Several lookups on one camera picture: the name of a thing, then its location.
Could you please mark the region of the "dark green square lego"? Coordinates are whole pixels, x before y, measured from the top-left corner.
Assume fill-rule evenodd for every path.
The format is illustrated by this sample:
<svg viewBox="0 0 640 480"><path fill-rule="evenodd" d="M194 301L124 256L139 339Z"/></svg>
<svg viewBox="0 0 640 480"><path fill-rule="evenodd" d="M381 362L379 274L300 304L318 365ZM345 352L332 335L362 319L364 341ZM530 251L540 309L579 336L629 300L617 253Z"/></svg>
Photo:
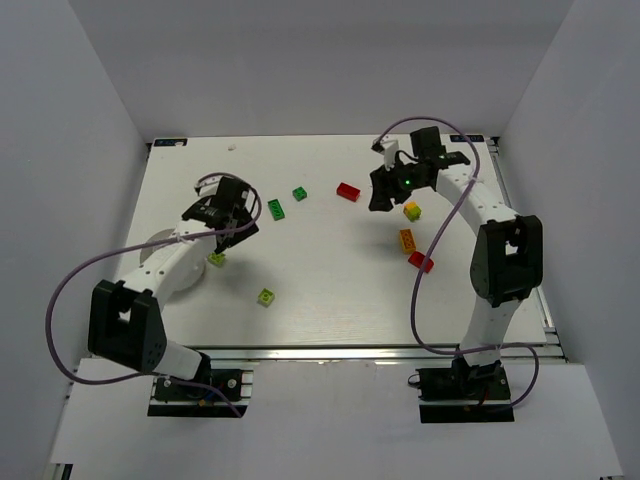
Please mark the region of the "dark green square lego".
<svg viewBox="0 0 640 480"><path fill-rule="evenodd" d="M295 188L292 191L292 195L296 201L302 201L307 198L307 192L302 186Z"/></svg>

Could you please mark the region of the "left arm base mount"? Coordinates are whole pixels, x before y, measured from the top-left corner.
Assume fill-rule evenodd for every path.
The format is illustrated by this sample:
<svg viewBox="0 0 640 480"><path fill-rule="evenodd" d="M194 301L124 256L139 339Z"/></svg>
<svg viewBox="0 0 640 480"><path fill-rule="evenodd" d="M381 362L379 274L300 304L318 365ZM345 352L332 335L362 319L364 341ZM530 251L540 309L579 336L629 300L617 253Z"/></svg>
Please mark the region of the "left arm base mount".
<svg viewBox="0 0 640 480"><path fill-rule="evenodd" d="M155 380L147 415L163 418L241 418L247 411L253 390L254 370L213 368L209 385L219 391Z"/></svg>

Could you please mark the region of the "dark green long lego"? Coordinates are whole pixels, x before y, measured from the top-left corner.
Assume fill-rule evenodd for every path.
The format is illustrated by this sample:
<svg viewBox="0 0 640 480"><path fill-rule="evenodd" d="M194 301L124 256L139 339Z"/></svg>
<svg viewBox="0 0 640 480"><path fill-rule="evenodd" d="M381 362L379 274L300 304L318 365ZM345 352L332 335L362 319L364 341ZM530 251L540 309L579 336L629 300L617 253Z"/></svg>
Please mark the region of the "dark green long lego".
<svg viewBox="0 0 640 480"><path fill-rule="evenodd" d="M274 221L282 220L286 217L283 207L278 199L267 202L268 209Z"/></svg>

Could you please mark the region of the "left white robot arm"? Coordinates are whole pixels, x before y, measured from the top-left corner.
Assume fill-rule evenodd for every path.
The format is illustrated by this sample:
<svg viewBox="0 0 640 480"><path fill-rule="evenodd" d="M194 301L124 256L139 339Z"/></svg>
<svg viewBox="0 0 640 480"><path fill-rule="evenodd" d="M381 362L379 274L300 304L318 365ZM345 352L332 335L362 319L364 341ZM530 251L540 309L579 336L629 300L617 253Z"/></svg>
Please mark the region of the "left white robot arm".
<svg viewBox="0 0 640 480"><path fill-rule="evenodd" d="M195 186L198 200L171 234L117 281L101 281L92 292L88 349L141 374L206 383L209 357L167 338L162 310L172 294L190 288L207 257L258 232L247 208L252 188L228 175Z"/></svg>

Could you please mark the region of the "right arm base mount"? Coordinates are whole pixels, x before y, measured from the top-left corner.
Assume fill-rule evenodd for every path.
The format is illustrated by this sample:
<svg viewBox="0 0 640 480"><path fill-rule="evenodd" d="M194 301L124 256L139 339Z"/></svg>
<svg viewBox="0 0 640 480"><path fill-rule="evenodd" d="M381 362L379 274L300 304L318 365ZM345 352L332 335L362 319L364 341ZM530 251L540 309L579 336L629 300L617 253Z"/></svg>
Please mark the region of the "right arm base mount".
<svg viewBox="0 0 640 480"><path fill-rule="evenodd" d="M450 368L422 368L407 379L418 392L421 424L514 422L511 391L503 367L497 376L464 390Z"/></svg>

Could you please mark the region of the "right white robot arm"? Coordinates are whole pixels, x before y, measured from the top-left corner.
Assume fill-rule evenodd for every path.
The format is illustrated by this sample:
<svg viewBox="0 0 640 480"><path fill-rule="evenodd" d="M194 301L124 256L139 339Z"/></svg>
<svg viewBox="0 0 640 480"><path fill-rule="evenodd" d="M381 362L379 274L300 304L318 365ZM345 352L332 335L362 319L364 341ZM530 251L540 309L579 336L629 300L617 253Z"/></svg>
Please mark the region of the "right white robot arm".
<svg viewBox="0 0 640 480"><path fill-rule="evenodd" d="M383 164L370 174L370 210L388 212L411 194L430 188L446 199L476 236L469 275L476 301L454 358L476 377L493 372L514 313L543 277L542 223L523 216L479 179L480 158L449 151L436 127L410 135L412 154L400 159L395 140L384 135L372 144Z"/></svg>

